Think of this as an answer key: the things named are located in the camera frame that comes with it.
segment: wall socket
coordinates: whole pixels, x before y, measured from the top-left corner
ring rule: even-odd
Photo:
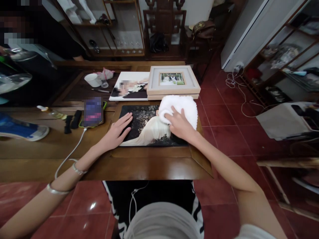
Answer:
[[[234,71],[239,72],[242,68],[244,68],[244,63],[242,61],[238,61],[234,67]]]

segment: black and white pants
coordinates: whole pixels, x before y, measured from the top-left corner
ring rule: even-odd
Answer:
[[[137,203],[137,211],[154,202],[170,202],[188,211],[200,228],[201,238],[204,238],[204,222],[200,203],[195,194],[191,180],[170,181],[103,181],[106,192],[112,205],[114,217],[118,220],[120,238],[129,226],[129,210],[132,192]],[[135,215],[135,204],[131,204],[131,220]]]

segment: phone case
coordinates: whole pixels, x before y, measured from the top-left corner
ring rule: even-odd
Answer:
[[[103,116],[103,118],[102,118],[102,120],[100,121],[99,125],[104,123],[104,114],[103,114],[103,112],[104,112],[104,110],[105,110],[105,108],[106,108],[107,102],[106,102],[106,101],[103,101],[103,103],[104,103],[103,110],[102,110],[102,116]],[[84,127],[82,126],[82,119],[81,119],[81,121],[80,121],[80,123],[79,123],[79,127],[84,128]]]

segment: white mug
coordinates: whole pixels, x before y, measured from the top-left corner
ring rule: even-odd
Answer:
[[[88,74],[84,77],[87,83],[89,83],[92,87],[100,87],[102,84],[101,79],[95,73]]]

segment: wine glass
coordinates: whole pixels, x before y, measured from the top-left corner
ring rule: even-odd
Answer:
[[[132,53],[136,53],[136,50],[134,49],[134,42],[132,42],[132,41],[131,41],[131,46],[132,46],[132,49],[133,49]]]
[[[128,44],[128,37],[125,37],[124,38],[124,45],[125,45],[125,49],[128,49],[129,48],[129,44]]]
[[[140,54],[143,53],[143,51],[140,49],[140,43],[138,41],[136,42],[136,45],[137,45],[137,48],[139,49],[138,53]]]
[[[125,51],[123,50],[123,42],[120,40],[119,37],[116,38],[116,44],[122,49],[121,52],[125,53]]]

